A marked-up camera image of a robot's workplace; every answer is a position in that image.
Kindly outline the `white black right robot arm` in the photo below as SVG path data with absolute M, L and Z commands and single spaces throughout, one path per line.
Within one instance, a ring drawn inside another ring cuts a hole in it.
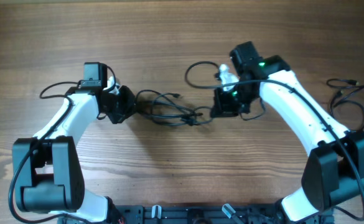
M 331 117 L 280 56 L 262 58 L 245 42 L 230 58 L 236 73 L 220 65 L 222 85 L 214 91 L 211 117 L 249 113 L 260 99 L 279 113 L 308 155 L 301 187 L 281 201 L 286 220 L 304 221 L 364 194 L 364 131 L 352 132 Z

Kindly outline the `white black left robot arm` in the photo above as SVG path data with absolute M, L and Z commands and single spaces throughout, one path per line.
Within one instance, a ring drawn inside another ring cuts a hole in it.
M 49 123 L 13 144 L 10 213 L 22 223 L 29 220 L 21 212 L 44 214 L 38 223 L 124 223 L 112 199 L 85 188 L 76 146 L 91 122 L 108 118 L 118 124 L 133 115 L 135 96 L 100 62 L 85 63 L 83 79 L 70 86 Z

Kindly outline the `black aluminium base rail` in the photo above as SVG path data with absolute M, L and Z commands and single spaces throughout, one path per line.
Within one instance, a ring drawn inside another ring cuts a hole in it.
M 104 223 L 125 224 L 194 224 L 194 223 L 290 223 L 276 203 L 224 207 L 143 207 L 117 206 L 117 216 Z

